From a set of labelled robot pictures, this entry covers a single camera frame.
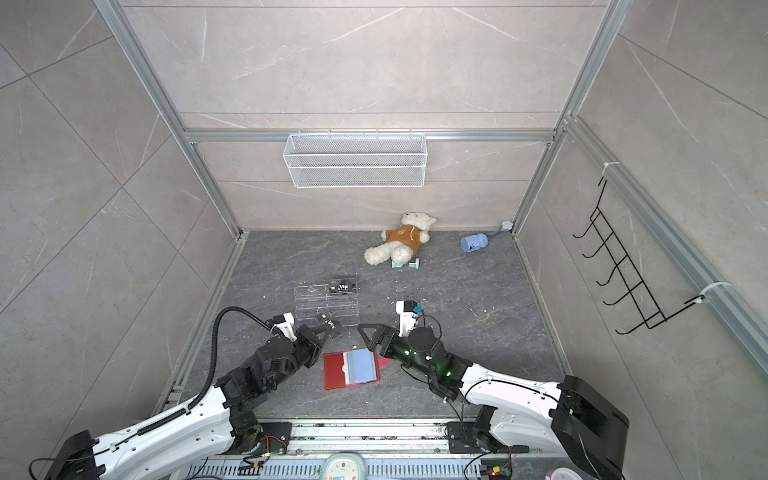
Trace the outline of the clear acrylic organizer tray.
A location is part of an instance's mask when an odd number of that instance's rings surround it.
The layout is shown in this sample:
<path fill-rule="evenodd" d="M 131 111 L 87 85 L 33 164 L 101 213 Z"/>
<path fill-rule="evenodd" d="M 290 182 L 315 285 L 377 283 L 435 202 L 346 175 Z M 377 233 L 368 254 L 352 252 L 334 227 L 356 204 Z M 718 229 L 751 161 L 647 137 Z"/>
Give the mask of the clear acrylic organizer tray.
<path fill-rule="evenodd" d="M 330 312 L 342 327 L 360 323 L 358 287 L 356 295 L 333 297 L 328 294 L 330 281 L 320 284 L 299 285 L 294 288 L 294 315 L 298 322 L 315 323 L 321 311 Z"/>

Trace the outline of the black VIP credit card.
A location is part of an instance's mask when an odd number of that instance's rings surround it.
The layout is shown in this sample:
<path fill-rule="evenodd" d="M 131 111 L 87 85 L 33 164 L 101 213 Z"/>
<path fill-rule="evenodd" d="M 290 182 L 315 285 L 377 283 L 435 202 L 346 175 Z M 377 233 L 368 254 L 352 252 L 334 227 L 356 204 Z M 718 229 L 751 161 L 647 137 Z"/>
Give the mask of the black VIP credit card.
<path fill-rule="evenodd" d="M 328 286 L 328 294 L 333 297 L 356 295 L 357 285 L 355 283 L 333 283 Z"/>

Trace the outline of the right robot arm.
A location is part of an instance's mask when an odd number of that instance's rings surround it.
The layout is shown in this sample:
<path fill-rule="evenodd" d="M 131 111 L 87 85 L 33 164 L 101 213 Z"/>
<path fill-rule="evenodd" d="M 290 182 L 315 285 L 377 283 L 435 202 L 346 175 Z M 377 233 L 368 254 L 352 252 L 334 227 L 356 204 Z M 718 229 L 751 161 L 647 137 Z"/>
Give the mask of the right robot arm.
<path fill-rule="evenodd" d="M 580 377 L 526 380 L 493 371 L 448 352 L 427 326 L 407 336 L 385 324 L 361 324 L 366 347 L 424 377 L 441 399 L 479 407 L 471 436 L 479 447 L 564 453 L 597 479 L 623 476 L 628 417 Z"/>

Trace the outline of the red leather card holder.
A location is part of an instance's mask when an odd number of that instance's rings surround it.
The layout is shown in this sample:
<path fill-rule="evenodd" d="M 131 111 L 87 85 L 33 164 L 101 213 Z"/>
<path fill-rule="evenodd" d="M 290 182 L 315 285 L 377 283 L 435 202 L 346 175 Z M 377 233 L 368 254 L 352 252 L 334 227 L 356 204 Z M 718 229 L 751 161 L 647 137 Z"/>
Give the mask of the red leather card holder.
<path fill-rule="evenodd" d="M 324 387 L 333 391 L 378 382 L 381 368 L 392 363 L 367 349 L 323 355 Z"/>

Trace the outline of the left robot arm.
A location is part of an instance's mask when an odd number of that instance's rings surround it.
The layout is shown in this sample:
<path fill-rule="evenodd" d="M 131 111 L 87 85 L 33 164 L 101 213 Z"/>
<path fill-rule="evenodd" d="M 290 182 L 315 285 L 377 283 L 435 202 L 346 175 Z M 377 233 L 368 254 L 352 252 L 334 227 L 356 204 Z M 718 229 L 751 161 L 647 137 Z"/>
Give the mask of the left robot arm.
<path fill-rule="evenodd" d="M 256 407 L 311 368 L 340 329 L 335 320 L 297 325 L 290 314 L 257 323 L 270 336 L 240 366 L 221 377 L 210 371 L 195 397 L 143 422 L 99 437 L 87 430 L 69 437 L 46 460 L 47 478 L 160 479 L 233 447 L 249 450 L 261 432 Z"/>

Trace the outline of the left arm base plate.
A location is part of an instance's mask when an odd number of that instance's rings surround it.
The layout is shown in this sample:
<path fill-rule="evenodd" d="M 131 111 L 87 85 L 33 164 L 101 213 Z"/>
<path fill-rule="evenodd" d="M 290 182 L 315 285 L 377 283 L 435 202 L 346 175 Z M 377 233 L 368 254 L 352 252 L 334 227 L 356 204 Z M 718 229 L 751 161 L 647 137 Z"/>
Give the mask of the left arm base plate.
<path fill-rule="evenodd" d="M 233 450 L 238 454 L 262 455 L 284 453 L 290 442 L 293 424 L 291 422 L 266 422 L 253 431 L 238 437 Z"/>

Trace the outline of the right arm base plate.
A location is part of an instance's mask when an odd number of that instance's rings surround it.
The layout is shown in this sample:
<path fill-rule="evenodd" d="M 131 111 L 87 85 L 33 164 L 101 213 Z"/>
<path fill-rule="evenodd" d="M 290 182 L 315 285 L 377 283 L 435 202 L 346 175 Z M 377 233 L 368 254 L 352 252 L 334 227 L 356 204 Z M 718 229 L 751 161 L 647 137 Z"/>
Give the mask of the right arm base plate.
<path fill-rule="evenodd" d="M 528 445 L 503 445 L 489 432 L 477 429 L 470 422 L 448 422 L 445 424 L 444 433 L 449 452 L 452 454 L 483 452 L 527 454 L 531 452 Z"/>

